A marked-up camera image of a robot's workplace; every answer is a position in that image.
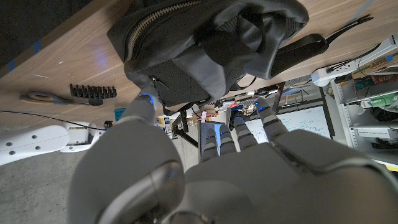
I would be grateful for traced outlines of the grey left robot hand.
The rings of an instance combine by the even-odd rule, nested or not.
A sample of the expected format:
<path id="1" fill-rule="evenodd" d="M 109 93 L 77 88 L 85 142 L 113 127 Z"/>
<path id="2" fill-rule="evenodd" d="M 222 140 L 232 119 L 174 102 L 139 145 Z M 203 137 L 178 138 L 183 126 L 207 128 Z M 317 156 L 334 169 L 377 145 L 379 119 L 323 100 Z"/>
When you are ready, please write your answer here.
<path id="1" fill-rule="evenodd" d="M 397 179 L 359 151 L 288 131 L 256 101 L 267 142 L 235 119 L 209 130 L 188 170 L 155 125 L 157 90 L 144 88 L 73 175 L 70 223 L 396 223 Z"/>

